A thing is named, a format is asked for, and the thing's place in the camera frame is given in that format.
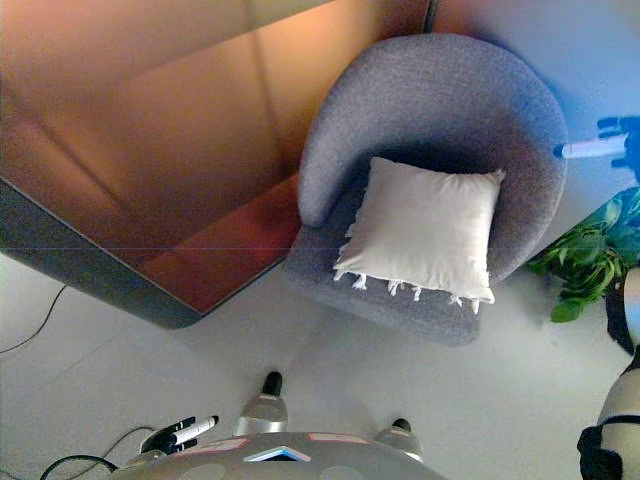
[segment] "gray upholstered chair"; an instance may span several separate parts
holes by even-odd
[[[486,173],[502,168],[489,242],[492,284],[535,247],[564,186],[566,142],[553,95],[516,56],[458,35],[416,35],[380,42],[360,55],[331,89],[311,128],[300,169],[303,227],[285,262],[291,284],[341,310],[404,328],[446,345],[471,342],[478,316],[449,305],[449,294],[389,296],[370,278],[333,281],[332,266],[354,221],[379,155],[437,171]]]

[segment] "floor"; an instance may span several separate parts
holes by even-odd
[[[0,267],[2,349],[37,328],[61,285],[6,257]],[[135,426],[190,415],[220,415],[205,440],[227,437],[278,368],[291,430],[373,436],[402,415],[452,480],[579,479],[576,441],[629,357],[606,336],[602,306],[550,324],[556,291],[516,272],[495,288],[481,338],[451,349],[300,296],[278,268],[178,331],[68,288],[42,333],[0,357],[0,465],[38,478],[61,456],[102,454]],[[122,464],[143,436],[109,458]]]

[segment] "cable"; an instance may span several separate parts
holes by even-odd
[[[136,432],[142,431],[142,430],[146,430],[146,431],[150,431],[150,432],[154,432],[157,429],[155,427],[150,427],[148,425],[142,425],[140,427],[136,427],[133,430],[129,430],[127,433],[125,433],[124,435],[122,435],[118,440],[116,440],[113,445],[111,445],[106,452],[104,452],[102,454],[102,456],[100,457],[94,457],[92,455],[72,455],[71,457],[65,457],[65,458],[61,458],[60,460],[56,461],[55,463],[51,464],[46,470],[45,472],[42,474],[42,476],[40,477],[40,480],[44,480],[47,478],[47,476],[49,475],[49,473],[51,473],[51,471],[53,469],[55,469],[56,467],[60,466],[63,463],[66,462],[70,462],[73,460],[88,460],[88,461],[93,461],[95,462],[93,465],[91,465],[90,467],[85,468],[84,470],[82,470],[79,473],[76,473],[73,477],[69,477],[66,480],[74,480],[78,477],[81,477],[82,475],[84,475],[85,473],[87,473],[89,470],[95,468],[97,465],[102,464],[107,468],[110,468],[107,466],[107,464],[111,465],[115,468],[116,467],[113,463],[109,462],[108,460],[105,460],[104,457],[106,457],[107,455],[109,455],[111,452],[113,452],[113,450],[115,450],[115,448],[120,445],[120,443],[127,438],[129,435],[132,435]],[[13,479],[13,480],[22,480],[20,477],[17,477],[9,472],[7,472],[6,470],[2,470],[0,469],[1,473],[4,473],[5,475],[7,475],[9,478]]]
[[[111,463],[109,460],[105,460],[104,458],[101,458],[101,457],[94,457],[93,455],[70,455],[68,457],[61,458],[60,460],[56,460],[51,465],[49,465],[49,468],[47,468],[42,474],[42,476],[40,477],[40,480],[46,480],[49,474],[55,468],[59,467],[63,463],[73,462],[78,460],[91,460],[92,462],[98,462],[101,465],[104,465],[105,467],[107,467],[109,469],[109,472],[115,472],[118,469],[118,467],[113,463]]]
[[[148,431],[155,431],[156,429],[153,427],[150,427],[148,425],[143,425],[141,427],[136,427],[133,430],[129,430],[127,433],[125,433],[124,435],[122,435],[118,440],[116,440],[113,445],[111,445],[111,447],[109,447],[109,449],[104,452],[101,457],[104,458],[107,455],[109,455],[111,452],[113,452],[113,450],[115,450],[115,448],[120,445],[120,442],[122,442],[125,438],[127,438],[129,435],[131,435],[132,433],[136,433],[140,430],[148,430]],[[84,475],[85,473],[87,473],[89,470],[92,470],[94,467],[96,467],[98,464],[94,463],[93,465],[91,465],[90,467],[85,468],[83,471],[81,471],[80,473],[75,474],[73,477],[69,477],[67,478],[67,480],[75,480],[78,477],[81,477],[82,475]]]
[[[0,468],[0,473],[4,473],[7,477],[13,479],[13,480],[22,480],[20,477],[16,477],[15,475],[13,475],[12,473],[7,472],[6,470],[3,470]]]
[[[6,348],[4,350],[0,350],[0,355],[2,355],[3,353],[8,353],[12,350],[15,350],[16,348],[20,348],[22,345],[24,345],[25,343],[33,340],[34,338],[36,338],[36,336],[42,331],[42,329],[44,328],[44,326],[47,324],[47,322],[49,321],[49,317],[51,316],[51,312],[53,312],[53,307],[55,307],[56,302],[58,301],[58,298],[60,297],[60,294],[64,291],[64,289],[67,288],[66,285],[64,285],[59,291],[58,294],[55,296],[55,298],[53,299],[53,302],[51,302],[51,307],[49,307],[49,311],[47,312],[47,316],[44,318],[44,321],[42,322],[42,325],[40,325],[40,328],[38,328],[38,330],[36,330],[36,332],[31,335],[29,338],[27,338],[26,340],[23,340],[22,342],[18,343],[17,345],[14,345],[13,347],[10,348]]]

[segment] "robot leg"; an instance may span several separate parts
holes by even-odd
[[[414,460],[423,461],[420,440],[411,433],[411,425],[404,418],[399,418],[393,422],[391,427],[381,431],[376,437],[376,441],[398,449]]]
[[[287,406],[282,398],[282,375],[271,372],[260,394],[253,397],[242,410],[233,436],[283,432],[287,426]]]

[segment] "white pillow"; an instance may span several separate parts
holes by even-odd
[[[489,231],[502,170],[488,174],[448,174],[371,159],[369,185],[356,222],[334,265],[335,280],[359,275],[354,288],[366,290],[367,277],[422,289],[445,290],[451,303],[493,303],[487,272]]]

